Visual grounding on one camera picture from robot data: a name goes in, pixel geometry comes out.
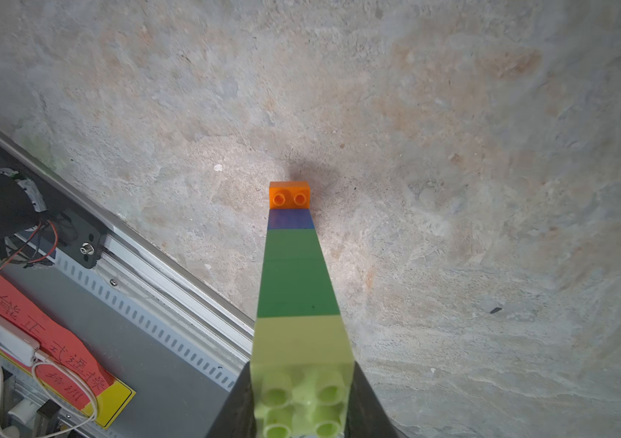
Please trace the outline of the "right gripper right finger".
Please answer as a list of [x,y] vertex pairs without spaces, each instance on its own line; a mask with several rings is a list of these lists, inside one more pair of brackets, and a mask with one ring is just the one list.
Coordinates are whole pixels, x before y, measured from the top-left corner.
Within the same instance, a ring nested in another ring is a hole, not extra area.
[[358,362],[354,363],[344,436],[346,438],[399,437]]

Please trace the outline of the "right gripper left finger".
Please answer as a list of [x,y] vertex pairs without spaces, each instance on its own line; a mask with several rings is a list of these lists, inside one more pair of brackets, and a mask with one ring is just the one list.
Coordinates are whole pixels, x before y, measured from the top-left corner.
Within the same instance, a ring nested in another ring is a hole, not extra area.
[[243,367],[206,438],[256,438],[250,363]]

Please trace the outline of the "lime green lego brick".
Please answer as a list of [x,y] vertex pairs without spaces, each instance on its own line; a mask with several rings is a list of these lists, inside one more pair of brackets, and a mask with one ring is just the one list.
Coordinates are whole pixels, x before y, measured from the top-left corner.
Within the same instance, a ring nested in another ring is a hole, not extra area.
[[257,436],[342,434],[354,363],[339,315],[258,319],[250,360]]

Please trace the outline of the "dark green lego brick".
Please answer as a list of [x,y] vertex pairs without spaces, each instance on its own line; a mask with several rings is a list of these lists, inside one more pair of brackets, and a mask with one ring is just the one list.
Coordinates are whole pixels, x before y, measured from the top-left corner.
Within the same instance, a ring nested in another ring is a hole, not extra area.
[[322,260],[323,252],[314,229],[270,229],[264,260]]

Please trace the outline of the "blue lego brick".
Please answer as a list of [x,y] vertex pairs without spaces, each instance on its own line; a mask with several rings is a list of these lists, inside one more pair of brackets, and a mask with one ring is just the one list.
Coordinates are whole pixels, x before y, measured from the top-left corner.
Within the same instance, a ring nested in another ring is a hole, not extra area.
[[314,228],[309,209],[270,209],[268,230]]

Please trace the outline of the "orange lego brick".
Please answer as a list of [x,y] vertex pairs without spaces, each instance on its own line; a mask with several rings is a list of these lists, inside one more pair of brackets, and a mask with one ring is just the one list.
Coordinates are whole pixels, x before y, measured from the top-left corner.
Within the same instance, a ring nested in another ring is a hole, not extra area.
[[270,209],[309,209],[311,190],[307,182],[271,182]]

